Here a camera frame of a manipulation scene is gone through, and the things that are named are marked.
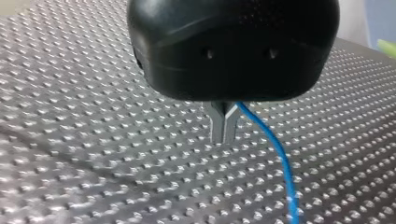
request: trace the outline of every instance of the diamond plate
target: diamond plate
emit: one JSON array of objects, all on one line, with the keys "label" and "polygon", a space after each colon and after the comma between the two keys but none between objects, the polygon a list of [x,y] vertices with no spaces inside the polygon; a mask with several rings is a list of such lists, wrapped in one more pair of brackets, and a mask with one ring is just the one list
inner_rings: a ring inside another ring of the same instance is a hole
[{"label": "diamond plate", "polygon": [[[0,19],[0,223],[287,223],[280,160],[246,118],[209,142],[198,103],[137,69],[123,0]],[[251,104],[289,152],[305,223],[396,223],[396,63],[337,40],[318,84]]]}]

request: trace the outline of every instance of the green object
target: green object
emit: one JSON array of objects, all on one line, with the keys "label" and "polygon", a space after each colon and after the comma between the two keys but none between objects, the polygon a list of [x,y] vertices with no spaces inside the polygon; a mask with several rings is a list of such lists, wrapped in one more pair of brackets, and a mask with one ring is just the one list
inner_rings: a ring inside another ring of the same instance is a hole
[{"label": "green object", "polygon": [[389,57],[396,59],[396,43],[379,39],[377,45],[382,52],[388,54]]}]

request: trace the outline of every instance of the blue cable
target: blue cable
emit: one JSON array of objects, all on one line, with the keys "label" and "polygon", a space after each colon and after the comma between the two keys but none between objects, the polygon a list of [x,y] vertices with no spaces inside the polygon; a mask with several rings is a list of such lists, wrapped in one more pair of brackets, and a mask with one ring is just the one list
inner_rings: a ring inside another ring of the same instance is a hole
[{"label": "blue cable", "polygon": [[291,224],[299,224],[299,214],[298,214],[298,198],[296,197],[296,191],[293,183],[293,173],[291,172],[290,163],[288,157],[286,156],[285,149],[282,144],[276,138],[275,134],[262,122],[262,120],[253,114],[242,102],[236,103],[241,109],[241,111],[251,120],[253,120],[262,131],[267,135],[272,144],[275,147],[276,153],[280,157],[283,166],[283,173],[286,182],[286,192],[290,198],[289,201],[289,213],[291,215]]}]

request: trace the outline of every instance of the white wall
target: white wall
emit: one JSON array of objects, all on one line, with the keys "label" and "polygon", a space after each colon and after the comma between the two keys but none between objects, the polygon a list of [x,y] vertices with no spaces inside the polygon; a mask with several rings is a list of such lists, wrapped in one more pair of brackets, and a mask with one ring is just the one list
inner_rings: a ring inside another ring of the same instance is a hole
[{"label": "white wall", "polygon": [[339,0],[341,22],[338,37],[368,46],[364,0]]}]

